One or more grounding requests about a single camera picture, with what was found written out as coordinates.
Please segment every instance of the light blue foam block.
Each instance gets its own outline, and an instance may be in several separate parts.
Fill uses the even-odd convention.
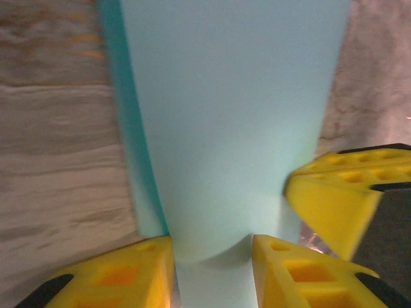
[[[255,307],[250,238],[297,240],[281,193],[313,158],[350,1],[121,0],[124,29],[114,3],[100,12],[141,230],[164,232],[160,200],[185,308]]]

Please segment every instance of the yellow support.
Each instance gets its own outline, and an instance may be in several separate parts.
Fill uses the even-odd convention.
[[[17,307],[165,308],[173,279],[171,238],[156,237],[59,271]]]
[[[255,235],[252,267],[259,308],[387,308],[356,277],[378,275],[268,235]]]
[[[350,260],[384,190],[411,188],[410,149],[396,144],[324,155],[290,175],[288,203],[338,256]]]

